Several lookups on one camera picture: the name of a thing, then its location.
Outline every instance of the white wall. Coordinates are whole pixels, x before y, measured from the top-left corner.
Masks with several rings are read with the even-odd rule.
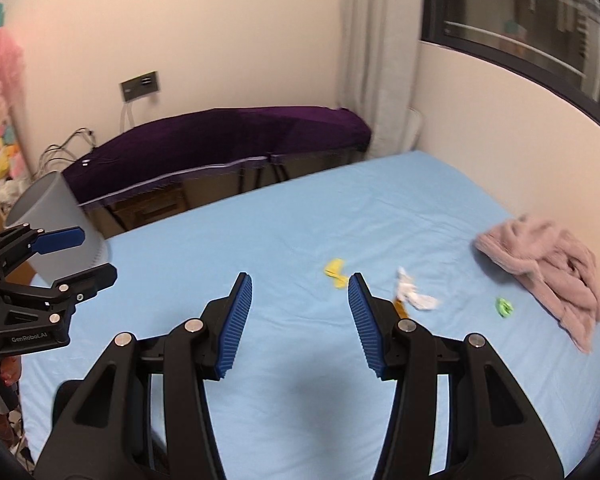
[[[213,107],[334,106],[340,0],[3,0],[24,48],[30,163],[76,128],[119,133],[119,83],[157,70],[136,123]]]
[[[414,108],[419,148],[458,168],[515,215],[568,227],[600,270],[600,127],[494,64],[423,43]]]

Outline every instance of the white tissue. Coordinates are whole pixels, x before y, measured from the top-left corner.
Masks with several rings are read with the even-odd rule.
[[[403,304],[411,304],[418,310],[433,310],[440,302],[431,296],[418,294],[418,288],[413,279],[402,267],[398,267],[398,284],[395,287],[395,297]]]

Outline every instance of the pink fleece blanket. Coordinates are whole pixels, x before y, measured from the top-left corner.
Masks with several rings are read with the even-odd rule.
[[[600,321],[596,257],[551,220],[522,216],[479,235],[478,250],[515,275],[583,352]]]

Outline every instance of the person's hand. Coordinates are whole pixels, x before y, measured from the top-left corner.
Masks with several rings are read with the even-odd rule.
[[[15,357],[5,357],[0,364],[0,378],[7,386],[13,386],[20,380],[22,375],[22,358],[18,355]]]

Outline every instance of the light blue bed sheet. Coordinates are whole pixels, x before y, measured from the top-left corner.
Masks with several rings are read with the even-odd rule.
[[[516,280],[472,250],[508,217],[465,176],[424,153],[338,168],[193,210],[110,240],[118,282],[82,304],[64,349],[26,356],[21,382],[34,457],[56,388],[82,378],[119,332],[168,333],[228,294],[241,271],[253,304],[234,369],[207,382],[227,478],[368,480],[395,383],[366,366],[333,258],[392,298],[398,266],[442,304],[410,314],[436,335],[487,336],[544,422],[569,472],[600,417],[600,325],[584,355]],[[494,302],[515,307],[502,319]],[[432,471],[444,468],[448,393],[440,382]],[[162,399],[153,402],[162,427]]]

